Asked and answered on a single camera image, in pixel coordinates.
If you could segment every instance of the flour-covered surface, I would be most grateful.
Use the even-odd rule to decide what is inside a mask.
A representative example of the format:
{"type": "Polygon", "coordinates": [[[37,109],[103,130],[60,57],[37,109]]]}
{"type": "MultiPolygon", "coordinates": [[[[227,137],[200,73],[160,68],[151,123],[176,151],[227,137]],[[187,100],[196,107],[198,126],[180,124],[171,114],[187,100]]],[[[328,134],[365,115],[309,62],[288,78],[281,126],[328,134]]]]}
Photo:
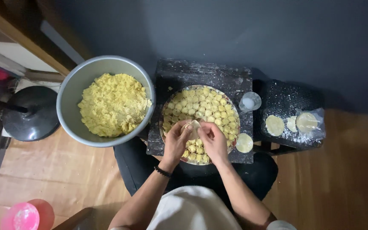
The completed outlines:
{"type": "MultiPolygon", "coordinates": [[[[241,123],[240,133],[247,133],[253,138],[252,112],[244,113],[238,108],[242,95],[252,91],[252,68],[162,59],[157,62],[155,76],[156,107],[150,122],[147,154],[163,155],[164,143],[159,128],[161,108],[173,93],[191,85],[206,85],[222,91],[237,107],[241,123]]],[[[233,163],[252,164],[252,155],[252,151],[244,154],[233,149],[229,160],[233,163]]]]}
{"type": "Polygon", "coordinates": [[[291,83],[271,80],[264,84],[259,94],[262,98],[262,105],[254,113],[257,123],[254,127],[256,136],[254,141],[270,141],[294,147],[297,150],[311,149],[322,144],[321,140],[314,141],[305,138],[299,132],[294,133],[288,128],[285,128],[280,136],[274,137],[268,133],[265,125],[265,120],[270,115],[281,118],[286,124],[289,117],[296,115],[296,108],[307,111],[323,107],[323,96],[320,92],[291,83]]]}

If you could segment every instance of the black lamp base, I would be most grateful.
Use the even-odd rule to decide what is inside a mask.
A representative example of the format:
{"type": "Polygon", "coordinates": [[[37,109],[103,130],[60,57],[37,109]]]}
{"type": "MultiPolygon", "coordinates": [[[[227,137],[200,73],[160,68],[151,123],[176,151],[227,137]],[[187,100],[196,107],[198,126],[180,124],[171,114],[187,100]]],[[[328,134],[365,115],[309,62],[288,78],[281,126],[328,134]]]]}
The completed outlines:
{"type": "Polygon", "coordinates": [[[25,107],[28,112],[4,109],[2,121],[7,133],[20,141],[37,141],[50,136],[60,126],[56,113],[57,96],[45,86],[31,86],[15,93],[8,104],[25,107]]]}

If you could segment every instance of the round tray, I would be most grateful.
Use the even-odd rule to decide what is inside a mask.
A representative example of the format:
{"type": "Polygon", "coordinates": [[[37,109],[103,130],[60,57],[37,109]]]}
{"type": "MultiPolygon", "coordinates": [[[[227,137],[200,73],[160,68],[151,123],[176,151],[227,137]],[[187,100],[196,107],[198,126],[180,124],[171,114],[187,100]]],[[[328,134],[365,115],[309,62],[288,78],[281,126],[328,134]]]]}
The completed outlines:
{"type": "MultiPolygon", "coordinates": [[[[164,123],[164,110],[168,108],[168,104],[172,101],[172,99],[178,94],[178,93],[181,93],[182,91],[184,90],[188,90],[188,91],[191,91],[191,90],[197,90],[197,89],[203,89],[203,88],[208,88],[212,91],[215,91],[217,94],[219,95],[222,95],[222,98],[225,99],[228,104],[231,105],[231,109],[234,111],[234,115],[233,117],[235,117],[235,122],[237,123],[237,129],[238,129],[238,133],[236,134],[236,137],[234,138],[234,140],[232,141],[232,144],[228,147],[228,154],[235,148],[235,145],[236,145],[236,140],[238,139],[238,135],[240,133],[240,121],[239,121],[239,115],[238,115],[238,112],[237,112],[237,109],[235,108],[234,104],[232,103],[232,101],[221,91],[211,87],[211,86],[203,86],[203,85],[192,85],[192,86],[188,86],[188,87],[185,87],[185,88],[182,88],[181,90],[175,92],[173,95],[171,95],[171,97],[166,101],[166,103],[164,103],[162,109],[161,109],[161,116],[160,116],[160,122],[159,122],[159,128],[160,128],[160,135],[161,135],[161,138],[163,140],[163,142],[166,141],[166,136],[165,136],[165,133],[164,133],[164,128],[163,128],[163,123],[164,123]]],[[[190,115],[186,115],[186,119],[195,119],[197,121],[207,121],[207,118],[206,117],[203,117],[203,118],[195,118],[194,116],[192,116],[191,118],[189,117],[190,115]]],[[[209,165],[212,163],[211,159],[209,159],[208,162],[201,162],[201,161],[197,161],[196,159],[194,160],[191,160],[191,159],[188,159],[187,157],[181,157],[181,160],[186,162],[186,163],[189,163],[189,164],[192,164],[192,165],[209,165]]]]}

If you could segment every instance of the plastic bag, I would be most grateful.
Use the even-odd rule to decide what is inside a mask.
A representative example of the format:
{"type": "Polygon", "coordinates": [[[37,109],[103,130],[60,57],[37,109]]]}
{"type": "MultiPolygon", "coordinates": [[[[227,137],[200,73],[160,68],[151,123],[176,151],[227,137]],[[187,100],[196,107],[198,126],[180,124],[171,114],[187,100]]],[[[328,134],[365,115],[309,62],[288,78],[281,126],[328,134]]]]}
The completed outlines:
{"type": "Polygon", "coordinates": [[[317,108],[312,111],[302,111],[297,108],[296,126],[299,134],[307,139],[324,139],[326,137],[324,114],[323,108],[317,108]]]}

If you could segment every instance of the person's left hand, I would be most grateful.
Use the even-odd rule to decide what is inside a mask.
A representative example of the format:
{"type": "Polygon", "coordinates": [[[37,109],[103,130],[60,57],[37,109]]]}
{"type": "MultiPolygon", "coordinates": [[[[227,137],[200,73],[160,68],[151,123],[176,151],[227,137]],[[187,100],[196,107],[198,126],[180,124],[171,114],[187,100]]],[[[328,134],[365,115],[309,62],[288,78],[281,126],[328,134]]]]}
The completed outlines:
{"type": "Polygon", "coordinates": [[[166,146],[164,147],[164,156],[159,167],[169,173],[180,163],[181,156],[185,150],[185,144],[193,131],[193,126],[189,125],[181,133],[181,128],[191,120],[180,121],[176,123],[166,136],[166,146]]]}

